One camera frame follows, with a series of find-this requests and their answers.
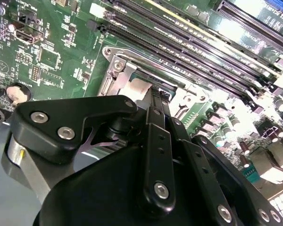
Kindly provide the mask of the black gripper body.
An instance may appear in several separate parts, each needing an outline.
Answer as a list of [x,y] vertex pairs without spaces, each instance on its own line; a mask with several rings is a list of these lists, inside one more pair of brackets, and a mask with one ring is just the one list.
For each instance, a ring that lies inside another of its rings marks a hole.
[[141,150],[124,148],[58,182],[45,198],[36,226],[212,226],[187,168],[174,162],[176,204],[152,218],[137,201]]

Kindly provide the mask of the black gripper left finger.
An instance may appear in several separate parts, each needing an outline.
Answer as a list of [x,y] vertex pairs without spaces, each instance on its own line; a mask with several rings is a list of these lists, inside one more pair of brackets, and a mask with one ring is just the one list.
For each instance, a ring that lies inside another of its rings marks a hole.
[[22,103],[11,123],[10,160],[44,202],[58,182],[75,174],[77,153],[127,141],[126,148],[141,150],[139,206],[169,213],[175,206],[169,115],[160,93],[137,104],[122,95]]

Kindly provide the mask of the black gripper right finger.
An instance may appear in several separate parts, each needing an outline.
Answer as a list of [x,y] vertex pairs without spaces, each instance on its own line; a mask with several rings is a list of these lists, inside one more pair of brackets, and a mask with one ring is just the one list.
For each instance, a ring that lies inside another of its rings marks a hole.
[[164,226],[282,226],[270,202],[204,136],[168,117],[177,202]]

